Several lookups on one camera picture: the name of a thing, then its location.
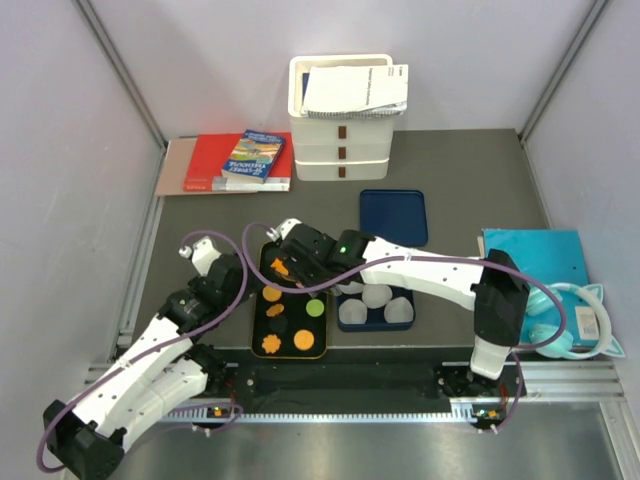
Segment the orange round cookie bottom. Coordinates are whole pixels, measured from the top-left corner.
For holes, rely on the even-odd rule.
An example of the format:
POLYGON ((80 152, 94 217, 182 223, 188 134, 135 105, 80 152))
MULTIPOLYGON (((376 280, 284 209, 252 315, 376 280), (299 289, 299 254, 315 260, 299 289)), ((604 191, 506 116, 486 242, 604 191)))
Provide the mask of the orange round cookie bottom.
POLYGON ((294 334, 293 343, 297 350, 308 351, 315 344, 315 336, 307 329, 300 329, 294 334))

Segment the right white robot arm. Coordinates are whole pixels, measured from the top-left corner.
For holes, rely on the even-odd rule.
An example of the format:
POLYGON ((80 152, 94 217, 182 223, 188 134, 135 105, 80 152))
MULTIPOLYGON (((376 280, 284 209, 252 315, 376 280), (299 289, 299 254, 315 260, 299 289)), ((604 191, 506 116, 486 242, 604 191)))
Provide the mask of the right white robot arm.
POLYGON ((297 220, 275 228, 284 268, 303 287, 354 294, 366 285, 403 288, 448 300, 473 313, 469 388, 487 396, 504 380, 519 344, 530 287, 509 254, 449 257, 345 230, 338 239, 297 220))

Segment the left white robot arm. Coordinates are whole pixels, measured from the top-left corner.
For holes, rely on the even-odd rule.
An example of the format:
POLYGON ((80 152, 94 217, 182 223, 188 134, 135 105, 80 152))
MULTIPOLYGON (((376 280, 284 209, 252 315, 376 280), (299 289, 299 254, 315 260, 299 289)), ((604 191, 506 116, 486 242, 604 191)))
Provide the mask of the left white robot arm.
POLYGON ((167 414, 226 387, 226 363, 200 339, 248 298, 250 272, 237 253, 212 251, 191 261, 197 276, 167 298, 118 361, 71 400, 45 409, 38 451, 76 478, 108 478, 167 414))

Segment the orange flower cookie top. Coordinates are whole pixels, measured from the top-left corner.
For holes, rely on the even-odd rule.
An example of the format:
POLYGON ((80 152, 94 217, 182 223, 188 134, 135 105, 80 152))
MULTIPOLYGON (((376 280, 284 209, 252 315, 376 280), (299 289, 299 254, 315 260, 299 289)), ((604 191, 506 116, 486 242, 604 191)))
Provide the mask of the orange flower cookie top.
POLYGON ((284 262, 276 257, 273 262, 270 265, 270 268, 273 270, 273 272, 279 276, 280 278, 283 279, 287 279, 290 277, 290 273, 289 270, 287 269, 287 267, 284 265, 284 262))

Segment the orange round cookie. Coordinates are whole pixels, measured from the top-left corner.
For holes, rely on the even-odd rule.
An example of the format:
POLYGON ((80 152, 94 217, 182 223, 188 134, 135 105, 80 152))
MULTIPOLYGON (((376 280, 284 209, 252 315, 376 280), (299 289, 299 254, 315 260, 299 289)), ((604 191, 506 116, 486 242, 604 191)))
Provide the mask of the orange round cookie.
POLYGON ((283 295, 282 291, 280 291, 279 289, 270 287, 270 286, 265 286, 262 289, 263 298, 266 301, 271 302, 271 303, 278 302, 281 299, 282 295, 283 295))
POLYGON ((315 336, 307 329, 300 329, 294 334, 293 343, 297 350, 308 351, 315 344, 315 336))

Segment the orange small flower cookie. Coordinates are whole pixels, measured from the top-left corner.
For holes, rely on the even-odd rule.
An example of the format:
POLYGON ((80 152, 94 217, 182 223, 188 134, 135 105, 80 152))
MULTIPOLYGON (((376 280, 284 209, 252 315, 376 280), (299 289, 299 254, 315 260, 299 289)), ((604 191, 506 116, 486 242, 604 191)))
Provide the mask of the orange small flower cookie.
POLYGON ((274 318, 277 317, 279 315, 281 315, 285 310, 285 307, 283 304, 274 304, 271 305, 265 312, 265 315, 269 318, 274 318))

